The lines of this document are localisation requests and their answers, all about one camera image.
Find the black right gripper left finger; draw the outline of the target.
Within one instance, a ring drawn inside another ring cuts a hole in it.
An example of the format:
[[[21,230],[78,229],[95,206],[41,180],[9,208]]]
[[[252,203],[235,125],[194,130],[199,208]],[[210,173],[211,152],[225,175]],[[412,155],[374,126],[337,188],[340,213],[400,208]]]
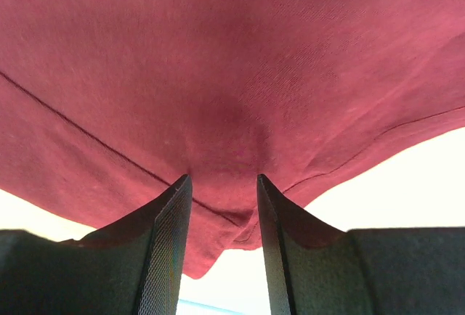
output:
[[[1,232],[3,314],[175,314],[192,204],[181,176],[79,240]]]

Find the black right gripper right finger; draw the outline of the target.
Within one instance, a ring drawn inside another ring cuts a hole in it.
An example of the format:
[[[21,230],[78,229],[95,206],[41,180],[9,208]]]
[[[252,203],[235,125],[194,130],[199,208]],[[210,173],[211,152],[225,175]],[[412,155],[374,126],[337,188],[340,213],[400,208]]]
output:
[[[353,229],[308,213],[257,178],[273,314],[462,314],[464,229]]]

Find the maroon t shirt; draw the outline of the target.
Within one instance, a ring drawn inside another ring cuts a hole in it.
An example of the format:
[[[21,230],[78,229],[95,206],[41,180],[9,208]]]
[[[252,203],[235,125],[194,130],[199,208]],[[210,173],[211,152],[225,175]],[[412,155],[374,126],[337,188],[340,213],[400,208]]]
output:
[[[1,0],[1,188],[99,228],[193,181],[184,272],[464,126],[464,0]]]

